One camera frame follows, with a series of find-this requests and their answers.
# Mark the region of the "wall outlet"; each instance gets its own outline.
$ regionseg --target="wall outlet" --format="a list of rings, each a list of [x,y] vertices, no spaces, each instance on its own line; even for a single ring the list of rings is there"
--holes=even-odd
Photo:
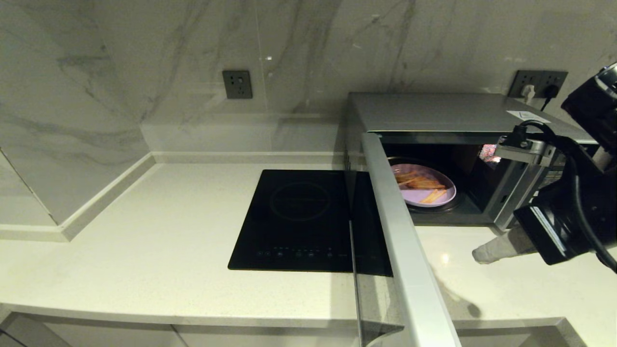
[[[536,91],[534,98],[546,98],[544,93],[546,87],[556,85],[561,90],[566,76],[568,76],[567,71],[519,70],[516,72],[514,81],[510,86],[508,96],[511,98],[522,98],[523,87],[533,85]]]
[[[536,96],[538,96],[538,87],[540,85],[540,80],[542,79],[542,73],[544,71],[541,70],[519,70],[516,72],[516,76],[514,77],[514,81],[510,86],[510,91],[508,92],[508,96],[511,98],[522,98],[523,95],[523,87],[526,85],[533,85],[536,89]]]
[[[252,99],[251,75],[248,71],[223,71],[228,99]]]
[[[544,71],[539,85],[536,86],[536,98],[546,98],[544,91],[550,85],[556,85],[561,91],[561,86],[563,86],[567,76],[567,71]]]

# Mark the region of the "white cabinet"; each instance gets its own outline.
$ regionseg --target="white cabinet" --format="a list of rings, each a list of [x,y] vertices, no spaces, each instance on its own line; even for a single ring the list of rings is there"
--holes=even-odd
[[[357,347],[357,329],[175,325],[188,347]]]
[[[0,347],[23,347],[5,334],[0,333]]]
[[[39,319],[71,347],[185,347],[170,325]]]
[[[27,347],[70,347],[43,323],[29,315],[13,313],[0,327]],[[0,337],[0,347],[15,344],[22,347],[6,335]]]
[[[460,329],[457,333],[462,347],[585,346],[567,321],[536,327]]]

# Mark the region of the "label sticker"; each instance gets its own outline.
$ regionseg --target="label sticker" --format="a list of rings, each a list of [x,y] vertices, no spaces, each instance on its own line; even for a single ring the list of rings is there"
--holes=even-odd
[[[506,112],[522,120],[538,120],[542,123],[550,123],[550,120],[544,119],[540,117],[539,115],[533,114],[528,111],[506,111]]]

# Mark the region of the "open microwave door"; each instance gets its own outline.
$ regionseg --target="open microwave door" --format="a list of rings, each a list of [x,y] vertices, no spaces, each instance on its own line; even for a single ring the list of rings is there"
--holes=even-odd
[[[347,148],[346,154],[361,347],[460,346],[379,136],[361,136],[361,147]],[[363,210],[371,208],[378,213]],[[358,238],[367,235],[362,228],[383,231],[391,276],[374,275],[364,266],[365,257],[379,256],[379,250],[367,255],[356,248]]]

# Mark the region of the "black cooktop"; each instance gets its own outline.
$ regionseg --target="black cooktop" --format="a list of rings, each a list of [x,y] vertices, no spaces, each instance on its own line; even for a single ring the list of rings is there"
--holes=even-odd
[[[392,275],[367,179],[357,180],[354,198],[362,201],[354,204],[357,270]],[[351,217],[343,171],[264,170],[228,268],[352,272]]]

